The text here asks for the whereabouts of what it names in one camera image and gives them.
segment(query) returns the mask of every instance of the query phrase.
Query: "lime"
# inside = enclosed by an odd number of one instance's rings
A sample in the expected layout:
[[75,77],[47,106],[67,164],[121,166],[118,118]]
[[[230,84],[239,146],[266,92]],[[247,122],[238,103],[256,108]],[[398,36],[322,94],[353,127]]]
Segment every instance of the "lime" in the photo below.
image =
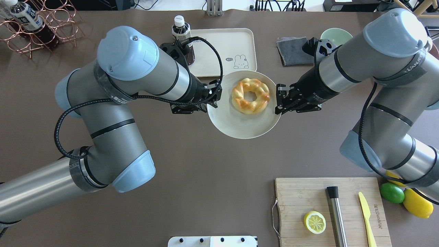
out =
[[[393,173],[390,172],[390,171],[385,171],[385,174],[386,174],[387,176],[389,176],[389,177],[392,177],[392,178],[400,178],[400,177],[396,176],[395,174],[393,174]],[[397,182],[397,181],[392,181],[392,180],[388,180],[388,179],[387,179],[387,181],[391,182],[392,184],[396,184],[396,185],[399,186],[399,187],[406,187],[404,184],[402,184],[402,183],[400,183],[400,182]]]
[[401,203],[404,201],[404,191],[392,183],[382,184],[380,187],[381,196],[391,203]]
[[325,217],[317,211],[309,211],[306,213],[303,218],[303,223],[306,228],[314,234],[320,234],[326,229]]
[[412,189],[404,190],[405,199],[403,201],[404,207],[414,216],[420,218],[429,218],[433,213],[433,204],[422,198]]

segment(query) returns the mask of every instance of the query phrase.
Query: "tabletop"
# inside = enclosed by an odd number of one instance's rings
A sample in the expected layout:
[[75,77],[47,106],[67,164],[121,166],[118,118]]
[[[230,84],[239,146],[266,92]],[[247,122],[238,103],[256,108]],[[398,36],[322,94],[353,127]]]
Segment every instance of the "tabletop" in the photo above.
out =
[[[254,33],[257,71],[275,83],[291,84],[310,66],[283,67],[279,37],[311,38],[331,27],[353,35],[380,13],[249,12],[221,17],[205,11],[81,12],[86,37],[39,51],[33,60],[0,44],[0,182],[55,161],[55,123],[62,113],[54,98],[59,80],[96,58],[107,31],[129,25],[157,44],[170,42],[176,15],[192,29],[248,28]],[[249,140],[219,132],[207,114],[173,115],[166,103],[136,100],[130,108],[155,162],[145,185],[123,194],[111,186],[61,203],[10,227],[0,246],[166,246],[172,236],[252,235],[259,246],[278,246],[271,222],[274,180],[279,177],[373,177],[338,149],[356,124],[372,83],[363,82],[313,113],[287,113],[267,134]],[[439,146],[439,112],[424,112],[409,134]],[[92,145],[80,119],[61,128],[66,149]],[[435,246],[439,213],[411,215],[383,200],[393,246]]]

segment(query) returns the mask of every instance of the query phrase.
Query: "yellow lemon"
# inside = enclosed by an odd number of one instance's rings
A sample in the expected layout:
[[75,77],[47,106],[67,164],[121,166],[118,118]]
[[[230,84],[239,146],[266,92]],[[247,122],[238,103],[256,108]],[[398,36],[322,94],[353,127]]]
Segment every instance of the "yellow lemon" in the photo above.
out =
[[[385,174],[389,177],[392,177],[392,178],[400,178],[400,177],[396,176],[395,174],[393,174],[392,172],[387,171],[387,170],[385,171]],[[396,184],[399,187],[406,187],[404,184],[397,182],[397,181],[392,181],[392,180],[388,180],[388,179],[387,179],[387,181],[391,182],[392,184]]]
[[303,218],[305,227],[314,234],[320,234],[326,229],[326,220],[323,215],[317,211],[309,211]]
[[404,195],[404,207],[414,216],[427,219],[433,213],[433,204],[422,198],[414,190],[406,189]]

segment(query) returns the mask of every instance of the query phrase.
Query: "bottle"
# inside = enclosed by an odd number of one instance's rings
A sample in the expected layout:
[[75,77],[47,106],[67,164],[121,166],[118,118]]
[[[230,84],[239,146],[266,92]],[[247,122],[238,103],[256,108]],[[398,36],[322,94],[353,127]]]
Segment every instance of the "bottle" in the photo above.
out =
[[22,26],[30,33],[34,33],[49,49],[54,50],[58,46],[58,37],[27,3],[18,2],[18,0],[4,0],[4,3],[9,6],[11,14]]
[[[9,7],[4,4],[3,0],[0,0],[0,17],[3,17],[5,21],[14,21],[13,15],[11,15],[11,12],[9,11]],[[10,22],[9,25],[14,29],[14,31],[19,32],[20,31],[20,25],[18,23]],[[19,33],[19,35],[23,38],[30,39],[29,34],[26,33]]]
[[[178,15],[174,18],[174,25],[172,26],[172,36],[174,36],[174,40],[185,40],[191,37],[191,26],[189,23],[184,21],[184,17]],[[194,48],[192,44],[189,43],[189,53],[185,55],[187,64],[191,65],[195,61]]]

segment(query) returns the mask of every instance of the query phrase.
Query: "gray cloth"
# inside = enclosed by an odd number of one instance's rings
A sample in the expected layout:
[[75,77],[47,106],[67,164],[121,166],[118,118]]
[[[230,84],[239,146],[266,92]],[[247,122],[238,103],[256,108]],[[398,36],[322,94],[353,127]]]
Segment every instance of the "gray cloth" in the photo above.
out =
[[302,45],[305,42],[306,37],[281,38],[276,42],[284,66],[314,63],[314,57],[302,51]]

